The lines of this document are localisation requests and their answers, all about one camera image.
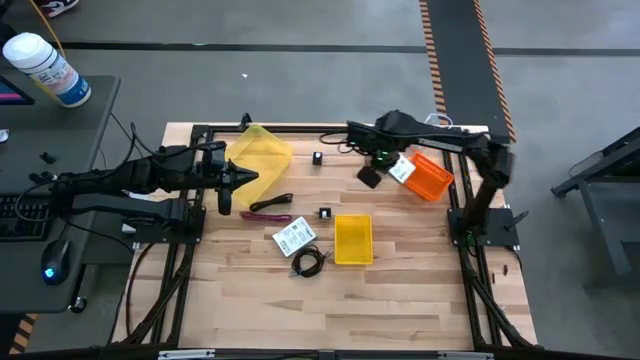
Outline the translucent yellow plastic bin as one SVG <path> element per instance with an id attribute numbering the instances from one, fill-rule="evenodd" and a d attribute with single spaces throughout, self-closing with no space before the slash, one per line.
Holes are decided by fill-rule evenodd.
<path id="1" fill-rule="evenodd" d="M 291 146 L 260 125 L 251 125 L 226 149 L 225 156 L 239 167 L 259 177 L 234 191 L 234 201 L 249 207 L 280 178 L 289 167 Z"/>

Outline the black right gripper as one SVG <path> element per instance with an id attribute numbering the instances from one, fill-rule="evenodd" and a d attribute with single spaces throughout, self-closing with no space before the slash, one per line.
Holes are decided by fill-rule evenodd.
<path id="1" fill-rule="evenodd" d="M 390 169 L 399 160 L 401 148 L 395 143 L 373 143 L 368 149 L 369 165 L 374 169 Z M 380 175 L 369 166 L 363 166 L 357 178 L 369 188 L 375 189 L 381 182 Z"/>

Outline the yellow perforated plastic basket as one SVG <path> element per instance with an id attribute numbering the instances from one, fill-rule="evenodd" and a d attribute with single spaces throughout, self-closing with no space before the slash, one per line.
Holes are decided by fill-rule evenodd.
<path id="1" fill-rule="evenodd" d="M 373 263 L 373 228 L 369 215 L 335 217 L 334 259 L 338 265 Z"/>

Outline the person's shoe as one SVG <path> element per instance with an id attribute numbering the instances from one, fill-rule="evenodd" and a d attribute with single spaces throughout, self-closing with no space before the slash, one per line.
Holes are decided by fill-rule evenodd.
<path id="1" fill-rule="evenodd" d="M 47 18 L 57 17 L 76 7 L 80 0 L 34 0 Z"/>

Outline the desk monitor corner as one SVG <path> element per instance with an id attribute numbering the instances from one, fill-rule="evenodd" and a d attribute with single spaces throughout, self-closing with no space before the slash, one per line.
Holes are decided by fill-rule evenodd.
<path id="1" fill-rule="evenodd" d="M 35 100 L 0 75 L 0 105 L 33 105 Z"/>

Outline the black keyboard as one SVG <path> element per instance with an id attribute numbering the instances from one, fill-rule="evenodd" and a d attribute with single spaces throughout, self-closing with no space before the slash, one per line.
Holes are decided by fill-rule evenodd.
<path id="1" fill-rule="evenodd" d="M 25 195 L 18 204 L 17 194 L 0 194 L 0 242 L 41 242 L 48 236 L 49 199 L 41 195 Z"/>

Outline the white wipes canister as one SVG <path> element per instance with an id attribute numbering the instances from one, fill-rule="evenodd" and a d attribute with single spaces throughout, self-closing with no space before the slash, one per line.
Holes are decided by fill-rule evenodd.
<path id="1" fill-rule="evenodd" d="M 4 44 L 2 55 L 62 107 L 79 107 L 91 97 L 86 79 L 38 34 L 17 34 Z"/>

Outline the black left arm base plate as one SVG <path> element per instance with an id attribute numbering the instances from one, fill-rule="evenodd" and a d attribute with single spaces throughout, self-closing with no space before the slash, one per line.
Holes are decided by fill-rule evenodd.
<path id="1" fill-rule="evenodd" d="M 141 243 L 195 245 L 202 240 L 205 217 L 204 207 L 184 203 L 155 215 L 125 216 L 123 223 L 135 229 Z"/>

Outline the black aluminium rig frame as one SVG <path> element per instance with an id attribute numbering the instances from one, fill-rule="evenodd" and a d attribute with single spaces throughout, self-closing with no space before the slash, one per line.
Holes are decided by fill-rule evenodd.
<path id="1" fill-rule="evenodd" d="M 439 201 L 427 202 L 385 178 L 371 189 L 357 179 L 363 158 L 339 150 L 334 124 L 272 123 L 293 158 L 270 195 L 294 198 L 282 211 L 304 217 L 317 246 L 333 248 L 333 223 L 316 217 L 367 214 L 373 223 L 373 263 L 328 261 L 311 278 L 294 277 L 273 241 L 278 225 L 212 212 L 195 248 L 184 296 L 167 305 L 160 331 L 182 348 L 210 348 L 236 357 L 246 350 L 469 351 L 489 337 L 489 313 L 463 281 L 461 250 L 449 236 L 447 212 L 479 187 L 474 165 L 436 150 L 430 160 L 455 175 Z M 321 166 L 312 164 L 323 153 Z"/>

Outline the orange perforated plastic basket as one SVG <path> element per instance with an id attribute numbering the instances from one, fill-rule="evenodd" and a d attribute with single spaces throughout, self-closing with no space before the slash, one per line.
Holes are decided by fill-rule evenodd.
<path id="1" fill-rule="evenodd" d="M 419 152 L 409 161 L 415 170 L 405 181 L 405 186 L 429 202 L 439 201 L 454 180 L 454 175 Z"/>

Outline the dark grey desk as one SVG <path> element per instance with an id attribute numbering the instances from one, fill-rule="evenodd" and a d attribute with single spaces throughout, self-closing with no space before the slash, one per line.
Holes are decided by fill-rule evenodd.
<path id="1" fill-rule="evenodd" d="M 7 78 L 35 100 L 33 105 L 0 105 L 0 129 L 9 132 L 0 143 L 0 194 L 46 196 L 46 188 L 35 189 L 28 175 L 49 171 L 85 172 L 97 156 L 120 80 L 114 76 L 90 76 L 92 94 L 77 108 L 63 108 L 35 83 L 22 76 Z M 54 164 L 39 158 L 42 152 L 57 157 Z M 67 226 L 53 220 L 45 241 L 0 242 L 0 314 L 60 313 L 76 300 L 83 270 L 88 265 L 115 264 L 128 257 L 122 244 L 91 233 L 98 226 L 107 231 L 113 215 L 86 213 Z M 47 285 L 41 273 L 46 245 L 57 239 L 71 242 L 70 273 L 59 285 Z"/>

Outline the white labelled packet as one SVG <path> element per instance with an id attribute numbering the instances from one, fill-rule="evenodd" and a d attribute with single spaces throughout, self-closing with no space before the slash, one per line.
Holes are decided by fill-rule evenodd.
<path id="1" fill-rule="evenodd" d="M 304 217 L 299 217 L 272 238 L 285 257 L 289 257 L 317 237 Z"/>
<path id="2" fill-rule="evenodd" d="M 403 154 L 398 155 L 395 164 L 389 168 L 388 174 L 398 183 L 404 184 L 415 171 L 416 166 Z"/>

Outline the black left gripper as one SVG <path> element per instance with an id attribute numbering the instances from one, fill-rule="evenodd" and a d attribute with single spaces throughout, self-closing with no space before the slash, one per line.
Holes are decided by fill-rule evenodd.
<path id="1" fill-rule="evenodd" d="M 259 178 L 259 173 L 225 160 L 226 143 L 214 141 L 203 146 L 201 172 L 203 187 L 218 194 L 218 211 L 229 215 L 232 208 L 232 192 Z"/>

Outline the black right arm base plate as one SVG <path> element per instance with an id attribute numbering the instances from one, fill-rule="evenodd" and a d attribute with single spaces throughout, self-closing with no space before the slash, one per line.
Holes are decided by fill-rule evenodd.
<path id="1" fill-rule="evenodd" d="M 470 216 L 464 209 L 447 212 L 451 242 L 458 247 L 519 246 L 515 217 L 508 208 L 489 208 L 481 216 Z"/>

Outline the black computer mouse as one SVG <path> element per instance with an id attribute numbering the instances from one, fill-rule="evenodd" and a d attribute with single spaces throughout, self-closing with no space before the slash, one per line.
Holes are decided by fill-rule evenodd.
<path id="1" fill-rule="evenodd" d="M 46 245 L 41 256 L 41 273 L 47 285 L 63 283 L 70 273 L 71 242 L 65 239 Z"/>

